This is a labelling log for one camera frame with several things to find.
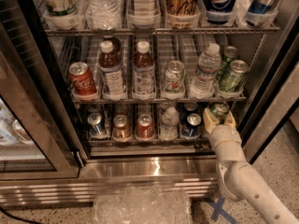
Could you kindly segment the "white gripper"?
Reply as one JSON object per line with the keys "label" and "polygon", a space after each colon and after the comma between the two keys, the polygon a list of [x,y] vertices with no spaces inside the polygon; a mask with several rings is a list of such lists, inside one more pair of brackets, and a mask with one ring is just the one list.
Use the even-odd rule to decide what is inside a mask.
{"label": "white gripper", "polygon": [[216,147],[222,143],[242,143],[240,134],[235,129],[236,122],[231,111],[224,119],[225,125],[219,125],[220,121],[209,111],[208,107],[203,112],[203,120],[205,129],[210,134],[208,141],[213,150],[216,150]]}

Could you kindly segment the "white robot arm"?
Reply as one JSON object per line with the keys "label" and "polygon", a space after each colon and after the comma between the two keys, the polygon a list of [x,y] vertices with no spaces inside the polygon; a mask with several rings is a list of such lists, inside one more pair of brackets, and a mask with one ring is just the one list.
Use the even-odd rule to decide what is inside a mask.
{"label": "white robot arm", "polygon": [[208,141],[216,154],[216,171],[221,196],[232,202],[246,200],[267,224],[299,224],[259,172],[247,162],[232,112],[224,123],[206,107],[203,121]]}

